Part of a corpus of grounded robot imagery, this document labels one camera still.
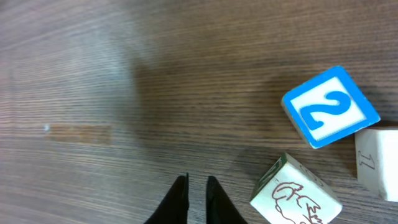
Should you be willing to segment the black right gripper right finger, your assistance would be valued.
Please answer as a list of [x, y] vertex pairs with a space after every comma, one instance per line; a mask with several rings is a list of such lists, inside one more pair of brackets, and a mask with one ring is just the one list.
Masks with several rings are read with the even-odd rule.
[[208, 177], [206, 185], [206, 223], [248, 224], [214, 176]]

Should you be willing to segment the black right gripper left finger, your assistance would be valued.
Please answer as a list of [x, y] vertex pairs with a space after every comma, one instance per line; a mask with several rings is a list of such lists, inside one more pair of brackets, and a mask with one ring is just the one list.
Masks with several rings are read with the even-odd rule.
[[187, 224], [189, 174], [176, 178], [171, 188], [144, 224]]

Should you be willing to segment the green side animal block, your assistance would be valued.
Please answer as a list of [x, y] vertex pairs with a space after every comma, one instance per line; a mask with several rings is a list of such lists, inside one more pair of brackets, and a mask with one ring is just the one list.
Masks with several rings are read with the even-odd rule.
[[343, 209], [332, 189], [286, 152], [259, 179], [250, 204], [271, 224], [327, 224]]

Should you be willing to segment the blue 2 number block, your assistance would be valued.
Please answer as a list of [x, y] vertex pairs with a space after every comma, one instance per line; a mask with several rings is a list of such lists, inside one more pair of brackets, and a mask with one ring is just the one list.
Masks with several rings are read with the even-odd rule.
[[327, 146], [381, 120], [342, 66], [332, 67], [288, 91], [281, 105], [313, 149]]

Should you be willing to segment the green Z letter block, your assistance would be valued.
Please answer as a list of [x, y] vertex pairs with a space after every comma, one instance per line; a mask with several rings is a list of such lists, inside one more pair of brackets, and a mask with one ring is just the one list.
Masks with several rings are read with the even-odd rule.
[[354, 140], [359, 183], [379, 198], [397, 202], [397, 128], [366, 128]]

